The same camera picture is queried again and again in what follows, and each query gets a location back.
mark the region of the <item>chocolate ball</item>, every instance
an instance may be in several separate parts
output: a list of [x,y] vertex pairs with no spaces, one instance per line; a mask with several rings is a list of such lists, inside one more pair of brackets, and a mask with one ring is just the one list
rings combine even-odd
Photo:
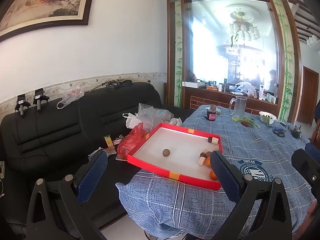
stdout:
[[206,153],[205,153],[205,157],[206,157],[206,158],[210,157],[211,155],[212,155],[212,152],[206,152]]
[[163,156],[168,157],[170,155],[170,150],[169,149],[164,149],[162,154],[163,154]]

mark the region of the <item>tablecloth logo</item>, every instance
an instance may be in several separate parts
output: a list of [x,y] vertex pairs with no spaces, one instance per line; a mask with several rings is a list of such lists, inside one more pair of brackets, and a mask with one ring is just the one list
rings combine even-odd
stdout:
[[238,161],[241,164],[239,170],[243,174],[250,174],[254,179],[259,181],[271,181],[271,177],[266,172],[264,168],[262,168],[262,162],[252,161],[252,160],[242,160]]

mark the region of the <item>glass pitcher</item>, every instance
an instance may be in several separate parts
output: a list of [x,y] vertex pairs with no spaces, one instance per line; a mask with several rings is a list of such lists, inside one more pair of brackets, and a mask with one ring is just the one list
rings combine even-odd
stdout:
[[[231,106],[233,102],[235,102],[234,112],[232,112],[231,110]],[[239,118],[239,119],[243,118],[246,104],[247,104],[247,99],[244,97],[232,98],[229,104],[230,115],[234,115],[235,118]]]

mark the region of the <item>green vegetable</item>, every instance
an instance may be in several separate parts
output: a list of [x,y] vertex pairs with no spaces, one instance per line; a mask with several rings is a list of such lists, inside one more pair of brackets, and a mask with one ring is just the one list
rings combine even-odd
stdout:
[[262,121],[266,124],[267,127],[270,125],[270,117],[263,115]]
[[253,127],[254,125],[258,128],[261,128],[259,125],[254,123],[254,119],[250,118],[250,117],[244,117],[244,118],[235,118],[235,117],[231,117],[231,120],[235,121],[235,122],[242,122],[242,121],[246,121],[248,126]]

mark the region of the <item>glass partition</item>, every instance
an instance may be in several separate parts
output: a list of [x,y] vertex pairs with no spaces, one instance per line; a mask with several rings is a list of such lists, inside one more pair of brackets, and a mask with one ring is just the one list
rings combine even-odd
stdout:
[[277,43],[266,2],[193,2],[192,13],[194,78],[217,84],[225,78],[231,84],[248,81],[276,92]]

